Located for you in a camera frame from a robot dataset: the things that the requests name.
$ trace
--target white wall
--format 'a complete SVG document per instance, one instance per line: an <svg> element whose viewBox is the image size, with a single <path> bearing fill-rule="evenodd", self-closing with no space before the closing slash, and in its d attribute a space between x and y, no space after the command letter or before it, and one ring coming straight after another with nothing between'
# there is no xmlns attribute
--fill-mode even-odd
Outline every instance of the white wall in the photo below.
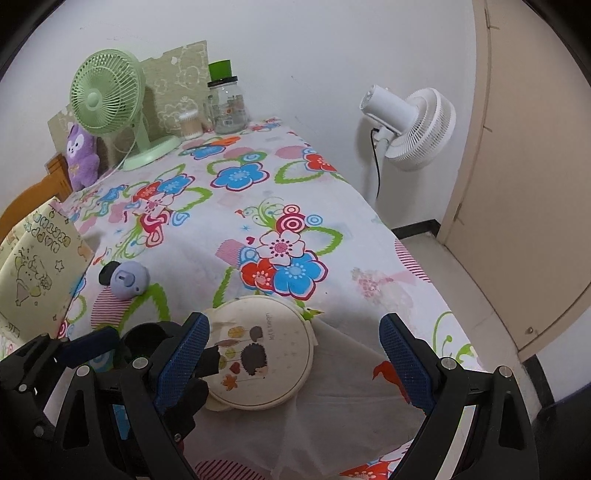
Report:
<svg viewBox="0 0 591 480"><path fill-rule="evenodd" d="M560 401L591 383L591 307L538 352L552 395Z"/></svg>
<svg viewBox="0 0 591 480"><path fill-rule="evenodd" d="M358 109L367 88L439 89L457 110L452 140L419 172L386 166L378 210L390 227L442 219L472 110L471 0L66 0L0 82L0 212L44 175L47 120L88 55L122 47L143 60L204 39L210 61L232 60L254 117L283 118L361 193L375 174Z"/></svg>

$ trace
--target fan base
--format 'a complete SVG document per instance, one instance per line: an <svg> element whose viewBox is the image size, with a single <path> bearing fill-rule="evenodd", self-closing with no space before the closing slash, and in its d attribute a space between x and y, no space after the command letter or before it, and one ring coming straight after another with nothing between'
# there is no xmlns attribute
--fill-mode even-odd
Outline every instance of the fan base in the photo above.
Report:
<svg viewBox="0 0 591 480"><path fill-rule="evenodd" d="M135 170L152 163L154 160L165 156L172 152L181 144L182 140L179 137L164 137L151 143L149 149L139 152L138 154L127 157L123 162L122 169L125 171Z"/></svg>

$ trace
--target blue gripper pad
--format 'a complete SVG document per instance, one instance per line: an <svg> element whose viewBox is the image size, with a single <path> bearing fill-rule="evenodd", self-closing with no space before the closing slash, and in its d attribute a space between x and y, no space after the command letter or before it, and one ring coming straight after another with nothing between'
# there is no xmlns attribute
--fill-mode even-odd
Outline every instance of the blue gripper pad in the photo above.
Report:
<svg viewBox="0 0 591 480"><path fill-rule="evenodd" d="M402 381L411 404L430 415L435 407L431 377L390 315L394 314L388 314L380 320L379 341Z"/></svg>
<svg viewBox="0 0 591 480"><path fill-rule="evenodd" d="M117 348L118 344L119 333L113 327L107 326L64 343L56 361L60 365L76 368L78 365Z"/></svg>
<svg viewBox="0 0 591 480"><path fill-rule="evenodd" d="M199 318L181 340L158 377L154 407L160 414L176 405L183 396L185 386L208 340L209 319L199 313Z"/></svg>

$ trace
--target plush toy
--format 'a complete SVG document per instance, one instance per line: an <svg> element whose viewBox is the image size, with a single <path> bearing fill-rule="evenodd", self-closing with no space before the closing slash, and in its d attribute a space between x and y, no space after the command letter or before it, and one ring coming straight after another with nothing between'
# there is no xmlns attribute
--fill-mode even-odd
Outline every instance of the plush toy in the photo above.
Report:
<svg viewBox="0 0 591 480"><path fill-rule="evenodd" d="M75 192L97 181L99 156L96 154L96 139L78 124L72 126L68 135L66 158Z"/></svg>

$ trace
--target red flower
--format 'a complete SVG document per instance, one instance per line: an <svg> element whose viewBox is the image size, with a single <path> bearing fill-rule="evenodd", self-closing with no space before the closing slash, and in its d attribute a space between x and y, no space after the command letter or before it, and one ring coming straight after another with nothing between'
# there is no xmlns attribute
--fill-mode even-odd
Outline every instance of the red flower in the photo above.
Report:
<svg viewBox="0 0 591 480"><path fill-rule="evenodd" d="M259 260L259 263L248 262L240 269L240 278L251 288L264 291L273 291L273 277L277 270L271 265L268 258Z"/></svg>
<svg viewBox="0 0 591 480"><path fill-rule="evenodd" d="M146 185L145 187L141 187L137 193L133 196L134 202L137 202L139 199L148 200L150 197L153 197L160 186L160 181L155 181L150 185Z"/></svg>
<svg viewBox="0 0 591 480"><path fill-rule="evenodd" d="M306 168L313 171L336 171L330 163L326 162L322 155L318 153L308 153L304 155L304 159L307 161Z"/></svg>

